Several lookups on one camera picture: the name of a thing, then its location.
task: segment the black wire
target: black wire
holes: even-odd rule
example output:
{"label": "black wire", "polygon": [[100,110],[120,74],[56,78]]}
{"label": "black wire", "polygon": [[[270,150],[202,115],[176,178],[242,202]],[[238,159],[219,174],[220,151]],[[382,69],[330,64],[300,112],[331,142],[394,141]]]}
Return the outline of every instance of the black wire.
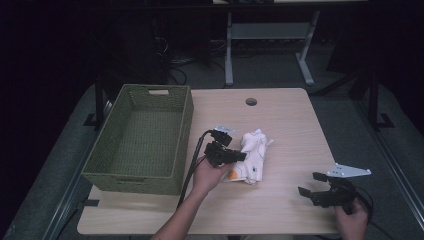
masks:
{"label": "black wire", "polygon": [[173,68],[178,68],[178,67],[182,67],[182,66],[185,66],[185,65],[189,65],[189,64],[195,63],[195,62],[197,62],[196,59],[191,59],[191,60],[185,61],[183,63],[174,63],[172,67]]}
{"label": "black wire", "polygon": [[[211,63],[217,65],[219,68],[221,68],[221,70],[224,72],[224,78],[225,78],[225,68],[223,66],[221,66],[221,64],[210,60]],[[222,89],[224,89],[227,86],[227,82],[224,82],[224,86],[222,86]]]}
{"label": "black wire", "polygon": [[202,159],[200,159],[200,161],[196,164],[196,168],[194,170],[197,169],[197,167],[203,162],[203,160],[206,159],[206,155],[202,157]]}
{"label": "black wire", "polygon": [[[231,47],[236,46],[236,44],[238,44],[238,42],[239,42],[238,39],[231,41]],[[223,45],[218,50],[212,50],[210,57],[211,58],[224,57],[226,52],[227,52],[227,44],[225,43],[225,45]]]}
{"label": "black wire", "polygon": [[[248,42],[240,44],[240,46],[234,47],[234,50],[232,51],[233,53],[231,54],[231,57],[233,57],[233,58],[252,58],[254,56],[259,55],[259,54],[249,53],[250,48],[252,48],[252,47],[250,46],[250,44]],[[257,48],[253,48],[253,51],[259,52],[259,50]]]}
{"label": "black wire", "polygon": [[193,159],[191,160],[190,168],[188,169],[186,179],[184,181],[183,188],[181,190],[180,199],[178,200],[177,209],[180,207],[180,205],[183,203],[185,194],[187,192],[188,183],[190,182],[191,176],[194,173],[194,170],[196,170],[196,161],[197,157],[199,156],[200,148],[202,147],[203,139],[208,133],[212,133],[212,130],[208,130],[203,133],[203,135],[199,138],[199,141],[197,142],[196,149],[194,150]]}
{"label": "black wire", "polygon": [[371,221],[370,224],[373,225],[374,227],[376,227],[378,230],[380,230],[389,239],[396,240],[390,233],[388,233],[386,230],[384,230],[382,227],[380,227],[377,223]]}
{"label": "black wire", "polygon": [[160,45],[160,42],[165,42],[165,47],[164,47],[164,49],[161,51],[162,53],[165,53],[166,51],[168,51],[169,45],[168,45],[168,41],[166,41],[166,39],[165,39],[165,38],[163,38],[163,37],[156,37],[155,39],[156,39],[156,40],[161,40],[161,41],[157,41],[157,45],[158,45],[158,47],[159,47],[159,45]]}
{"label": "black wire", "polygon": [[100,46],[102,47],[106,52],[108,52],[110,55],[112,55],[116,60],[118,60],[119,62],[121,62],[122,64],[124,64],[128,69],[130,69],[131,71],[133,71],[135,74],[137,74],[139,77],[143,78],[146,82],[151,83],[150,82],[150,78],[149,76],[140,73],[139,71],[137,71],[133,66],[131,66],[128,62],[126,62],[125,60],[123,60],[120,56],[118,56],[116,53],[114,53],[112,50],[110,50],[109,48],[107,48],[102,42],[100,42],[100,40],[98,40],[93,33],[91,33],[91,37],[94,39],[94,41]]}
{"label": "black wire", "polygon": [[216,56],[220,56],[220,55],[222,55],[222,54],[224,54],[225,52],[226,52],[226,50],[227,50],[227,43],[226,43],[226,40],[224,40],[224,39],[221,39],[221,44],[220,45],[218,45],[218,48],[214,48],[214,49],[212,49],[211,50],[211,52],[210,52],[210,57],[214,57],[214,55],[215,55],[215,57]]}
{"label": "black wire", "polygon": [[177,85],[185,85],[187,83],[187,74],[184,71],[182,71],[180,69],[176,69],[176,68],[170,68],[170,70],[180,72],[184,76],[183,83],[180,83],[180,82],[177,81],[177,79],[174,77],[174,75],[170,74],[171,77],[175,80],[175,82],[177,82]]}
{"label": "black wire", "polygon": [[355,188],[357,188],[357,189],[359,189],[359,190],[361,190],[362,192],[364,192],[367,196],[368,196],[368,198],[369,198],[369,200],[370,200],[370,202],[368,202],[366,199],[365,199],[365,197],[364,196],[362,196],[361,194],[359,194],[358,192],[357,192],[357,194],[356,194],[356,197],[358,197],[359,198],[359,200],[363,203],[363,204],[365,204],[365,207],[366,207],[366,209],[367,209],[367,213],[368,213],[368,224],[370,224],[370,222],[371,222],[371,220],[372,220],[372,218],[373,218],[373,215],[374,215],[374,200],[372,199],[372,197],[371,197],[371,195],[365,190],[365,189],[363,189],[363,188],[361,188],[361,187],[358,187],[358,186],[355,186]]}

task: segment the hole in table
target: hole in table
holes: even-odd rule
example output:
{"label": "hole in table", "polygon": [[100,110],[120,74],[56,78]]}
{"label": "hole in table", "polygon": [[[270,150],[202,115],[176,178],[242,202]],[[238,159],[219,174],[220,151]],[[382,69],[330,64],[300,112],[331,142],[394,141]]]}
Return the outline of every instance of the hole in table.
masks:
{"label": "hole in table", "polygon": [[248,98],[246,99],[246,104],[249,106],[255,106],[256,104],[258,104],[258,101],[254,98]]}

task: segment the wicker basket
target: wicker basket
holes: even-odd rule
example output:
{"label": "wicker basket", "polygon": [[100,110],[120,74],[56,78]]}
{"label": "wicker basket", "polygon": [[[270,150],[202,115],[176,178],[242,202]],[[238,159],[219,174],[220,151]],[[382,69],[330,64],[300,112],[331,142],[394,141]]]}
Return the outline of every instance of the wicker basket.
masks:
{"label": "wicker basket", "polygon": [[103,191],[180,194],[192,116],[188,86],[124,85],[82,175]]}

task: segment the towel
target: towel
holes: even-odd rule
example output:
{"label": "towel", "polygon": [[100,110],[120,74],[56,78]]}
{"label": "towel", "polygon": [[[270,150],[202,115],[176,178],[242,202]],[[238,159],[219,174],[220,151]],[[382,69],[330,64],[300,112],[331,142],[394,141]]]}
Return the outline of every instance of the towel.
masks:
{"label": "towel", "polygon": [[246,158],[244,161],[235,163],[227,175],[227,181],[245,181],[252,185],[262,181],[265,152],[271,143],[272,140],[268,142],[266,135],[260,129],[244,134],[241,152],[246,153]]}

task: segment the cable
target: cable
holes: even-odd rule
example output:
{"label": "cable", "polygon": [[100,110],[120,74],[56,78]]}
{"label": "cable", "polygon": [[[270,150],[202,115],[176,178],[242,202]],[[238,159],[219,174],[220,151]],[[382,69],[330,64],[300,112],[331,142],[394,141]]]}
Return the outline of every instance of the cable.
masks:
{"label": "cable", "polygon": [[211,55],[224,51],[225,47],[227,46],[227,43],[225,42],[225,40],[218,40],[217,42],[221,43],[221,45],[218,46],[217,48],[212,49]]}
{"label": "cable", "polygon": [[162,38],[162,37],[155,37],[155,39],[156,40],[162,40],[163,42],[165,42],[165,49],[162,51],[162,53],[166,53],[166,51],[168,51],[168,47],[169,47],[168,41],[166,41],[166,39]]}
{"label": "cable", "polygon": [[173,67],[182,67],[187,64],[191,64],[196,62],[194,58],[186,58],[186,59],[180,59],[180,60],[171,60],[171,64],[174,64]]}
{"label": "cable", "polygon": [[196,149],[195,149],[194,154],[193,154],[193,159],[191,160],[190,168],[188,169],[187,176],[186,176],[186,179],[184,181],[183,188],[181,190],[180,199],[178,200],[177,209],[180,207],[180,205],[184,201],[185,194],[187,192],[188,183],[190,182],[190,178],[193,175],[194,170],[196,170],[196,167],[197,167],[196,161],[197,161],[197,157],[199,156],[200,148],[202,147],[203,139],[205,139],[205,136],[208,133],[212,133],[212,130],[208,130],[205,133],[203,133],[203,135],[199,138],[199,141],[197,142],[197,146],[196,146]]}
{"label": "cable", "polygon": [[[221,64],[210,60],[211,63],[217,65],[219,68],[221,68],[221,70],[224,72],[224,77],[225,77],[225,68],[223,66],[221,66]],[[227,86],[227,82],[224,82],[224,86],[222,86],[222,89],[225,89],[225,87]]]}
{"label": "cable", "polygon": [[182,70],[180,70],[180,69],[176,69],[176,68],[170,68],[169,70],[174,70],[174,71],[180,72],[180,73],[184,76],[184,81],[183,81],[183,83],[180,83],[180,82],[178,82],[178,81],[177,81],[177,79],[174,77],[174,75],[172,75],[171,73],[169,73],[170,77],[174,80],[174,82],[175,82],[177,85],[185,85],[185,84],[187,83],[187,74],[185,74],[185,72],[184,72],[184,71],[182,71]]}
{"label": "cable", "polygon": [[206,155],[202,157],[202,159],[200,159],[200,161],[196,164],[196,169],[197,167],[203,162],[203,160],[206,159]]}
{"label": "cable", "polygon": [[376,227],[378,230],[380,230],[389,239],[396,240],[390,233],[388,233],[386,230],[384,230],[382,227],[380,227],[377,223],[371,221],[370,224],[373,225],[374,227]]}
{"label": "cable", "polygon": [[123,63],[127,68],[129,68],[131,71],[133,71],[134,73],[136,73],[139,77],[143,78],[146,82],[148,82],[149,84],[151,84],[151,82],[149,81],[149,76],[146,76],[140,72],[138,72],[133,66],[131,66],[128,62],[126,62],[125,60],[123,60],[121,57],[119,57],[116,53],[114,53],[112,50],[110,50],[109,48],[107,48],[102,42],[100,42],[93,33],[91,33],[92,38],[94,39],[94,41],[100,46],[102,47],[106,52],[108,52],[110,55],[112,55],[116,60],[120,61],[121,63]]}
{"label": "cable", "polygon": [[355,188],[357,188],[357,189],[361,190],[362,192],[364,192],[368,196],[368,198],[370,200],[370,202],[368,202],[364,198],[364,196],[362,196],[361,194],[357,193],[357,197],[359,198],[359,200],[363,204],[365,204],[365,207],[368,210],[368,224],[370,224],[371,223],[371,219],[372,219],[372,217],[374,215],[374,200],[372,199],[371,195],[365,189],[363,189],[361,187],[358,187],[358,186],[355,186]]}

